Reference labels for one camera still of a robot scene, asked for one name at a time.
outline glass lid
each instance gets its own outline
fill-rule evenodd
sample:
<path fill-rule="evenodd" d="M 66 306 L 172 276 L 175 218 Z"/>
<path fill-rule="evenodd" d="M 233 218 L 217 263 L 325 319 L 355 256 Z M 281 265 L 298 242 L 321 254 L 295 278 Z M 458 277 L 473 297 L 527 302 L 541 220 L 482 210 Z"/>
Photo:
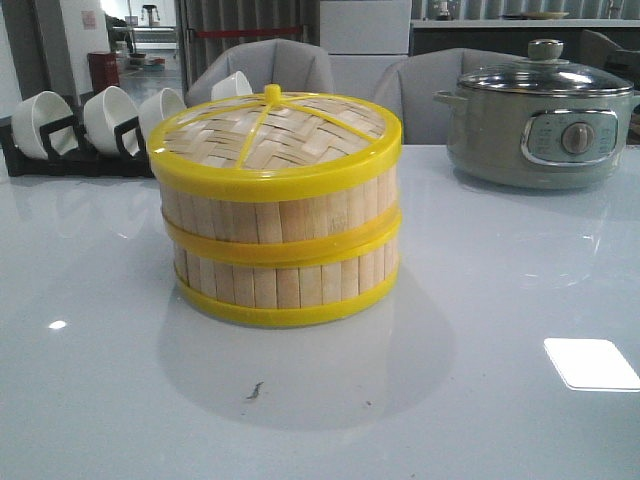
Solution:
<path fill-rule="evenodd" d="M 529 42 L 528 58 L 462 75 L 468 88 L 550 96 L 605 96 L 629 93 L 633 84 L 597 68 L 560 59 L 559 40 Z"/>

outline pot handle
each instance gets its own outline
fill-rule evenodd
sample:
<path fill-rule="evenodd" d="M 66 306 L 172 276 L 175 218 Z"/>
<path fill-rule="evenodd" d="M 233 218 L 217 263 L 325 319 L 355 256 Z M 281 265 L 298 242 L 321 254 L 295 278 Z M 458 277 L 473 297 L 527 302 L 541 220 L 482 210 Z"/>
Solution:
<path fill-rule="evenodd" d="M 445 103 L 454 108 L 467 108 L 467 99 L 465 97 L 459 97 L 451 92 L 447 92 L 446 90 L 440 90 L 439 92 L 434 93 L 433 99 L 436 102 Z"/>

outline white cup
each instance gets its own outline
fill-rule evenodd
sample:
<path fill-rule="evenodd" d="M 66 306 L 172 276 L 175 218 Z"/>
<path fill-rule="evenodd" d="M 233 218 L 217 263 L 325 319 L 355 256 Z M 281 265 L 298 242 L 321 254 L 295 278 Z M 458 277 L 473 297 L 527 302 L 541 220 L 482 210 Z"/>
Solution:
<path fill-rule="evenodd" d="M 84 106 L 84 125 L 89 141 L 100 153 L 119 156 L 113 129 L 137 116 L 138 109 L 124 90 L 113 85 L 107 87 Z M 125 133 L 122 141 L 131 155 L 140 149 L 135 130 Z"/>
<path fill-rule="evenodd" d="M 73 112 L 55 92 L 44 91 L 18 104 L 11 116 L 11 128 L 18 148 L 29 158 L 46 159 L 40 127 L 68 117 Z M 78 147 L 73 128 L 66 127 L 50 135 L 51 146 L 60 155 Z"/>
<path fill-rule="evenodd" d="M 163 88 L 152 97 L 147 98 L 138 109 L 138 119 L 144 139 L 149 141 L 151 131 L 162 120 L 186 108 L 180 95 L 171 88 Z"/>
<path fill-rule="evenodd" d="M 238 71 L 211 87 L 211 100 L 251 95 L 253 90 L 244 73 Z"/>

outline floor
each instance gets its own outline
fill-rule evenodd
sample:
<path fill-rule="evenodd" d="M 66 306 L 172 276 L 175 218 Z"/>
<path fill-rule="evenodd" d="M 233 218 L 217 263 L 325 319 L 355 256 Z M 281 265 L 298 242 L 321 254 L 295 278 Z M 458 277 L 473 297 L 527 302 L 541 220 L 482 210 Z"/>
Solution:
<path fill-rule="evenodd" d="M 120 88 L 129 94 L 136 105 L 153 96 L 163 88 L 172 88 L 182 96 L 182 76 L 180 58 L 174 50 L 138 50 L 145 53 L 146 59 L 163 58 L 164 70 L 149 71 L 123 69 L 120 71 Z"/>

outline bamboo steamer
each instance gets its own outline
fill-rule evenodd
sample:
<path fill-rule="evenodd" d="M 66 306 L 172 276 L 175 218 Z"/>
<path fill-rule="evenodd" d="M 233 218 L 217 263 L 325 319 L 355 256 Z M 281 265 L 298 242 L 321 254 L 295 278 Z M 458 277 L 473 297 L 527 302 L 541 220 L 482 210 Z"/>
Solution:
<path fill-rule="evenodd" d="M 377 302 L 398 271 L 400 139 L 382 107 L 277 85 L 163 121 L 149 152 L 185 297 L 272 327 Z"/>

